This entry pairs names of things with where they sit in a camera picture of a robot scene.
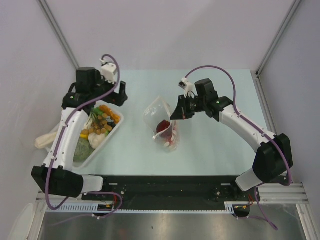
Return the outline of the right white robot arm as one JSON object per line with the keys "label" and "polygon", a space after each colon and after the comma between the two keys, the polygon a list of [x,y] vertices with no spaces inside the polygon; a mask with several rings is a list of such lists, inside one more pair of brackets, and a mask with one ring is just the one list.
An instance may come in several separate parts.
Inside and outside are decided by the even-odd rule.
{"label": "right white robot arm", "polygon": [[183,78],[178,84],[184,94],[178,96],[177,107],[171,120],[186,120],[195,113],[204,112],[208,117],[224,124],[245,140],[255,152],[252,168],[238,176],[230,188],[231,196],[242,201],[249,190],[263,183],[270,183],[293,166],[291,143],[285,134],[264,130],[236,110],[234,102],[219,96],[208,78],[190,83]]}

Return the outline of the orange carrot pieces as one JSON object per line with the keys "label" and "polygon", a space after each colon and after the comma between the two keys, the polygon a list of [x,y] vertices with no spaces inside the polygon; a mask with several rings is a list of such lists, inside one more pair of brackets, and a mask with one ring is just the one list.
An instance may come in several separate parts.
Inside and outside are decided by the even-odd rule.
{"label": "orange carrot pieces", "polygon": [[121,117],[114,113],[108,106],[100,105],[98,107],[102,112],[104,117],[110,117],[110,119],[115,123],[118,124],[121,120]]}

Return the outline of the polka dot zip bag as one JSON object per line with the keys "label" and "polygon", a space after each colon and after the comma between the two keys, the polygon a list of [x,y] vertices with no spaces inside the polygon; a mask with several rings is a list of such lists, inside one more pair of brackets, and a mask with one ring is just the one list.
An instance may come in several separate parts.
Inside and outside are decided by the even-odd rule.
{"label": "polka dot zip bag", "polygon": [[153,142],[166,152],[174,151],[180,142],[178,123],[170,119],[171,115],[170,105],[161,96],[142,115],[143,122],[152,131]]}

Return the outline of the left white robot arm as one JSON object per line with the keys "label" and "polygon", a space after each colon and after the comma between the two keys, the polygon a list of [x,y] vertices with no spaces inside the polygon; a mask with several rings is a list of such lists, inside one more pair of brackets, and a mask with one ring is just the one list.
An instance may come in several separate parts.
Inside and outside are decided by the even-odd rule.
{"label": "left white robot arm", "polygon": [[110,196],[111,188],[101,176],[73,172],[76,147],[85,122],[98,101],[121,107],[128,99],[126,84],[120,80],[119,67],[106,63],[101,69],[80,67],[76,81],[62,100],[59,128],[42,166],[34,166],[31,176],[48,195],[68,198],[93,192],[100,200]]}

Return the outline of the brown longan bunch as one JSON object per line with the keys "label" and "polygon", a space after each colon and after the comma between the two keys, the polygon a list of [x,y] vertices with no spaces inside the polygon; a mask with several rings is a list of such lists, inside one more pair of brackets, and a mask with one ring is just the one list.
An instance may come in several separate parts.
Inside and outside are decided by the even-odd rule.
{"label": "brown longan bunch", "polygon": [[95,133],[96,135],[108,135],[113,127],[108,123],[105,118],[98,116],[97,118],[91,118],[88,122],[88,134]]}

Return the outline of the red watermelon slice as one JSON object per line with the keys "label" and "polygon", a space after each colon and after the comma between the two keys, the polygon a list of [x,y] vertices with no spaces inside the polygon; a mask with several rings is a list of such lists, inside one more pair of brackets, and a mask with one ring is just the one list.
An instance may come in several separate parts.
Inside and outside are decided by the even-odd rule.
{"label": "red watermelon slice", "polygon": [[157,138],[167,139],[172,136],[172,123],[167,120],[161,121],[156,127]]}

